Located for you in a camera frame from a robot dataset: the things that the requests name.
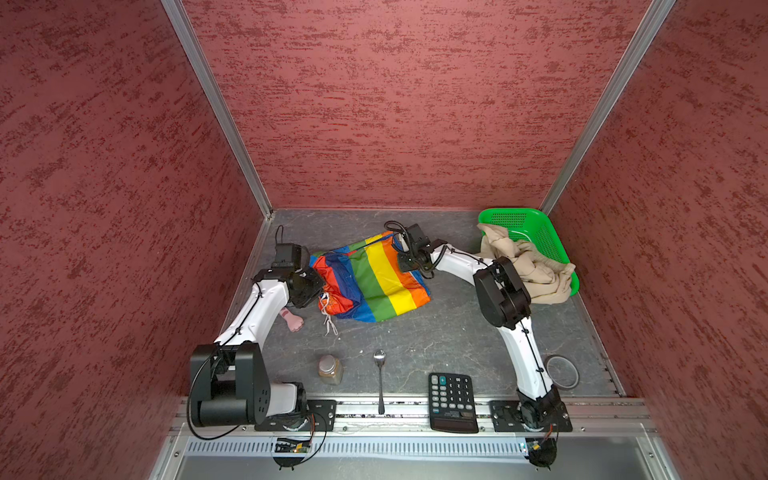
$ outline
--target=rainbow bag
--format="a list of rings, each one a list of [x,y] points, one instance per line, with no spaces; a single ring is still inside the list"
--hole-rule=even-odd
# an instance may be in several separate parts
[[[402,273],[396,234],[380,235],[347,247],[312,255],[310,264],[326,281],[328,297],[319,307],[330,315],[360,322],[383,322],[430,301],[418,271]]]

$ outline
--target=green basket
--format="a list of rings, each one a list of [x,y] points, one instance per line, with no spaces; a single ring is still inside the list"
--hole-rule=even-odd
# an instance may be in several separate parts
[[[544,212],[535,208],[488,208],[480,212],[478,222],[499,225],[509,230],[509,238],[530,240],[545,256],[560,263],[570,263],[565,248]],[[571,274],[571,296],[578,292],[576,272]]]

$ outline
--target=spice jar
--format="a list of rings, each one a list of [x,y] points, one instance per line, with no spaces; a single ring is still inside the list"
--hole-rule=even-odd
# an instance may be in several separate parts
[[[317,364],[317,374],[320,376],[323,383],[327,383],[328,385],[339,385],[343,373],[344,367],[335,356],[324,355],[320,357],[320,361]]]

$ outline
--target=red wall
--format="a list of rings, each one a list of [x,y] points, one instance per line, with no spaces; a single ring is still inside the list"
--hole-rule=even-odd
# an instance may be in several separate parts
[[[768,473],[766,25],[678,0],[552,214],[685,478]]]
[[[160,2],[0,24],[0,477],[145,480],[258,209]]]
[[[648,0],[187,0],[276,207],[538,207]]]

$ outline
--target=spoon handle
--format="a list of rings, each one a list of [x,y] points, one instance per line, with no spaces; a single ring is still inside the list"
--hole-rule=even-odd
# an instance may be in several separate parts
[[[379,415],[384,415],[384,387],[382,386],[382,367],[379,365]]]

